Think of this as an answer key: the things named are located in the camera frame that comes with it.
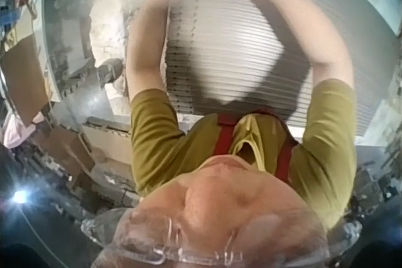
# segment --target cardboard sheet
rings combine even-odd
[[[90,173],[95,166],[80,136],[73,131],[57,126],[48,137],[41,132],[37,133],[33,141],[74,177],[83,171]]]
[[[107,158],[131,166],[131,142],[129,137],[98,128],[87,126],[82,128],[89,143],[93,147],[101,149]]]
[[[48,103],[45,81],[36,54],[35,39],[29,35],[0,59],[8,94],[24,125],[28,127]]]

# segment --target clear safety goggles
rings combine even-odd
[[[104,250],[125,262],[130,261],[130,267],[142,267],[135,263],[162,267],[176,267],[177,263],[219,267],[324,267],[324,263],[353,245],[361,231],[349,223],[339,223],[328,237],[312,212],[273,213],[251,220],[232,232],[220,250],[207,252],[174,219],[155,213],[137,213],[132,208],[113,209],[93,220],[85,220],[81,229]]]

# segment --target yellow shirt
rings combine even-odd
[[[183,133],[166,93],[151,89],[131,103],[133,176],[145,196],[211,157],[220,127],[217,114],[206,115]],[[292,188],[332,228],[349,201],[356,175],[356,94],[344,82],[327,80],[312,94],[303,141],[293,148]],[[280,121],[251,114],[236,125],[230,153],[260,171],[274,174],[286,138]]]

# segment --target man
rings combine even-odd
[[[212,114],[187,135],[179,130],[159,69],[168,0],[144,0],[131,23],[126,66],[133,175],[144,199],[133,210],[98,220],[92,233],[101,221],[104,229],[113,223],[117,229],[108,242],[98,236],[109,248],[95,267],[282,267],[312,255],[319,249],[312,238],[317,243],[339,221],[356,168],[352,62],[342,37],[311,0],[269,1],[313,70],[303,142],[263,110],[241,119]]]
[[[9,111],[0,127],[0,143],[7,149],[15,149],[27,140],[36,130],[36,125],[45,121],[41,112],[25,127],[17,113]]]

